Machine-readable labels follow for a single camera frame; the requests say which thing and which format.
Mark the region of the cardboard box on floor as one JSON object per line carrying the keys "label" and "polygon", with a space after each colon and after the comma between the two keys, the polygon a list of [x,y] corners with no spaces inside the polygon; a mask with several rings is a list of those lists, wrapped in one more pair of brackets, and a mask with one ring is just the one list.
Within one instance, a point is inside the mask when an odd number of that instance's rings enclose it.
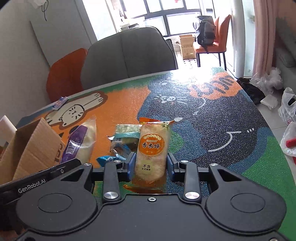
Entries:
{"label": "cardboard box on floor", "polygon": [[193,48],[195,37],[193,35],[179,35],[180,49],[183,60],[190,60],[196,58],[196,52]]}

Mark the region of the orange chair by window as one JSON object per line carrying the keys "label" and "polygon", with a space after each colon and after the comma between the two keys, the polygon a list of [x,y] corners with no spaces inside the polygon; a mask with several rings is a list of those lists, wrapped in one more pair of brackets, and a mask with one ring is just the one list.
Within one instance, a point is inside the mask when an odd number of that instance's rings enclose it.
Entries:
{"label": "orange chair by window", "polygon": [[196,54],[197,66],[201,67],[201,54],[218,54],[219,65],[221,66],[221,56],[223,55],[224,69],[227,70],[225,52],[227,50],[228,28],[231,15],[227,15],[223,20],[217,18],[215,21],[211,16],[198,16],[193,23],[196,30],[193,49]]}

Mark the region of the purple bread loaf packet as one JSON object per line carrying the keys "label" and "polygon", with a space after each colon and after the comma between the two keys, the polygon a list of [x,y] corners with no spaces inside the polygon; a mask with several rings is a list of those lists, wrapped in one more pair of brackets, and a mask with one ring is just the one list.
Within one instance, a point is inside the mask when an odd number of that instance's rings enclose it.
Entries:
{"label": "purple bread loaf packet", "polygon": [[96,116],[92,116],[69,136],[60,164],[78,159],[81,164],[89,163],[96,142]]}

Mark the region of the orange rice cracker packet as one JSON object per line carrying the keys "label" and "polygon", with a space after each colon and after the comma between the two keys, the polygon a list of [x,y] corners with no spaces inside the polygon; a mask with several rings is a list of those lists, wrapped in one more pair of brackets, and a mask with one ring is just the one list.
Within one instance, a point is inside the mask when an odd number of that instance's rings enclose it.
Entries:
{"label": "orange rice cracker packet", "polygon": [[123,187],[134,193],[164,193],[167,155],[174,120],[140,118],[140,137],[130,184]]}

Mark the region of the grey sofa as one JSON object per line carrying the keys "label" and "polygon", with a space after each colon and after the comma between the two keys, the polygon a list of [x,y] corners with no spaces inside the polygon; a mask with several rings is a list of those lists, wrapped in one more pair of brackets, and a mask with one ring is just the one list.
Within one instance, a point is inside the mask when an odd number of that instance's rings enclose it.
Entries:
{"label": "grey sofa", "polygon": [[284,19],[276,19],[275,66],[281,71],[283,88],[295,92],[295,32]]}

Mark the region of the clear green snack packet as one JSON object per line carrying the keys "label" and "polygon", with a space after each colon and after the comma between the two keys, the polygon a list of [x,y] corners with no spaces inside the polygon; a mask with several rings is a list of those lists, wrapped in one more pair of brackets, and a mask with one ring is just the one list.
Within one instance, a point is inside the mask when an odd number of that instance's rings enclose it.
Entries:
{"label": "clear green snack packet", "polygon": [[136,152],[140,139],[142,125],[117,124],[115,133],[107,136],[111,141],[110,153],[121,161],[124,161],[131,152]]}

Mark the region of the brown cardboard box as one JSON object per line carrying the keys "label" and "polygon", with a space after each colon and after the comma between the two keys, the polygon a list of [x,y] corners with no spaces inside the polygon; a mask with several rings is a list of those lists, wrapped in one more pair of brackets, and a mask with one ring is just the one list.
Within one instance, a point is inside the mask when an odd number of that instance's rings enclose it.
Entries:
{"label": "brown cardboard box", "polygon": [[17,129],[1,157],[1,184],[59,164],[65,144],[44,118]]}

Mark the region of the white paper towel roll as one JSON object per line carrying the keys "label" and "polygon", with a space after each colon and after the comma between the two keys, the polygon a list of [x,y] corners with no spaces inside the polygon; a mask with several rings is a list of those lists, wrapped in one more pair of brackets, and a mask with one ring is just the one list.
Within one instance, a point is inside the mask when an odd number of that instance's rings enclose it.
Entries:
{"label": "white paper towel roll", "polygon": [[16,133],[16,127],[13,123],[8,119],[6,115],[1,118],[0,121],[0,138],[1,138],[1,146],[9,143]]}

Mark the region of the grey padded chair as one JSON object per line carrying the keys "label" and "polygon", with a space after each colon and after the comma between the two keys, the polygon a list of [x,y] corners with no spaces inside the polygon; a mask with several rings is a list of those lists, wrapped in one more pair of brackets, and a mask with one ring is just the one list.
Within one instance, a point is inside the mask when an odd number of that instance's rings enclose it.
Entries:
{"label": "grey padded chair", "polygon": [[81,70],[84,90],[152,73],[176,70],[175,53],[155,27],[126,30],[92,44]]}

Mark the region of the colourful cat table mat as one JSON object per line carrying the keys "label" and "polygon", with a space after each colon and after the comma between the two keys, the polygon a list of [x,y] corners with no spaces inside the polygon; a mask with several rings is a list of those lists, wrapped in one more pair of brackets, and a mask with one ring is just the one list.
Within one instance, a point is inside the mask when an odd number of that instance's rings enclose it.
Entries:
{"label": "colourful cat table mat", "polygon": [[70,131],[95,116],[91,162],[109,153],[117,124],[141,117],[173,121],[169,151],[177,160],[210,163],[241,174],[280,194],[287,214],[280,232],[295,240],[295,181],[281,147],[257,107],[220,67],[174,70],[121,80],[80,92],[58,111],[45,107],[18,126],[44,118],[67,141]]}

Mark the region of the black bag on floor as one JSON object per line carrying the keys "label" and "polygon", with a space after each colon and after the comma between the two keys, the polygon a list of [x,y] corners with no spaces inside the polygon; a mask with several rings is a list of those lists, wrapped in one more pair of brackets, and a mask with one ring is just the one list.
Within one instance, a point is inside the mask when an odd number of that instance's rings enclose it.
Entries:
{"label": "black bag on floor", "polygon": [[265,98],[264,93],[258,87],[251,84],[249,79],[240,77],[237,79],[237,83],[247,93],[255,105],[260,104],[260,102]]}

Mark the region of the grey black backpack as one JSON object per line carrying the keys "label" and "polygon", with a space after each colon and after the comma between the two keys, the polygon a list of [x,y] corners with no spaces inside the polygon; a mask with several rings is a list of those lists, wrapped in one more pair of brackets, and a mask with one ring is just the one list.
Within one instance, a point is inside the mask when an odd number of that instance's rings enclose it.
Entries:
{"label": "grey black backpack", "polygon": [[216,26],[212,16],[197,16],[196,20],[193,21],[193,28],[196,31],[195,40],[208,54],[208,46],[213,45],[216,39]]}

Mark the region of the orange chair near wall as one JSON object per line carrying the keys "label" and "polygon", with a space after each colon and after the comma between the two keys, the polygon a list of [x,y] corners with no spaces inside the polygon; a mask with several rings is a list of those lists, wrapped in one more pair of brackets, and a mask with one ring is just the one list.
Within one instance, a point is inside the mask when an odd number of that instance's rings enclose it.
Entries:
{"label": "orange chair near wall", "polygon": [[80,48],[52,65],[46,83],[51,102],[83,91],[80,76],[87,53],[88,50]]}

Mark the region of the white plastic bags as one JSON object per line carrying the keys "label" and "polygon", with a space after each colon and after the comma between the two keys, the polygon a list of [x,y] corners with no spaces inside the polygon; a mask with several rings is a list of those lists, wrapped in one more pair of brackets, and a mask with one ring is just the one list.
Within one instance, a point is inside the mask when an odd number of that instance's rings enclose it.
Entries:
{"label": "white plastic bags", "polygon": [[272,96],[277,99],[277,106],[272,109],[269,109],[268,106],[262,103],[257,105],[259,112],[267,122],[269,128],[272,130],[273,135],[276,137],[279,144],[285,130],[287,129],[287,124],[282,120],[278,112],[281,105],[282,94],[283,89],[273,91]]}

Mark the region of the white refrigerator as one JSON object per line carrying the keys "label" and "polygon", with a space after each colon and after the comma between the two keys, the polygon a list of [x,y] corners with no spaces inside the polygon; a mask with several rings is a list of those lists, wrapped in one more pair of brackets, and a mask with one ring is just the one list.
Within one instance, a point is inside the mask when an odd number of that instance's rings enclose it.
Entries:
{"label": "white refrigerator", "polygon": [[31,10],[30,22],[50,66],[97,41],[83,1],[45,1]]}

